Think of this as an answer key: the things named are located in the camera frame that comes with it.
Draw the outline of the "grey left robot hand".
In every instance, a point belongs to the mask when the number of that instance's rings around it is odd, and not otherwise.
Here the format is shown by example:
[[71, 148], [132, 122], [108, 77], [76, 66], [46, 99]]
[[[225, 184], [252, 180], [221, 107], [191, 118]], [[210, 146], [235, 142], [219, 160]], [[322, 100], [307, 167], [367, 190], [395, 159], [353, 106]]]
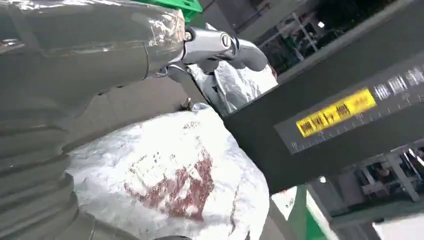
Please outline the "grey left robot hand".
[[213, 59], [254, 71], [267, 65], [253, 43], [187, 27], [179, 9], [132, 0], [3, 0], [0, 129], [59, 127], [111, 88], [174, 63]]

